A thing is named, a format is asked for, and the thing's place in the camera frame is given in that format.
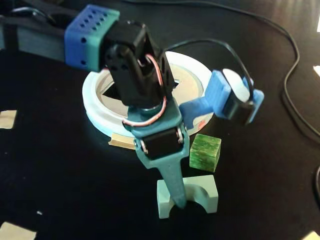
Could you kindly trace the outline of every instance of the tape strip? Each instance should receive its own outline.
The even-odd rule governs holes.
[[[134,138],[130,136],[123,136],[116,133],[112,133],[111,141],[108,142],[109,145],[115,147],[121,147],[125,149],[135,150]]]
[[[12,129],[15,123],[17,110],[0,112],[0,129]]]
[[[0,228],[0,239],[3,240],[34,240],[36,232],[4,222]]]

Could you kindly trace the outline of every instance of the green cube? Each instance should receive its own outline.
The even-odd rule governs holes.
[[[191,168],[215,172],[220,157],[221,139],[197,134],[190,150]]]

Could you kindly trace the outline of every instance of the blue bracket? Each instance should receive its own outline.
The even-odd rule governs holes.
[[[248,88],[245,78],[242,79],[242,82]],[[212,112],[218,118],[230,119],[229,116],[224,114],[224,108],[231,92],[232,89],[221,71],[213,70],[204,96],[187,101],[179,106],[186,128],[192,129],[194,127],[193,121],[196,117]],[[251,123],[255,118],[264,97],[265,95],[262,91],[257,89],[253,91],[254,109],[248,119],[248,123]]]
[[[99,72],[103,67],[101,44],[120,13],[105,7],[87,5],[69,24],[64,33],[65,63],[69,66]]]

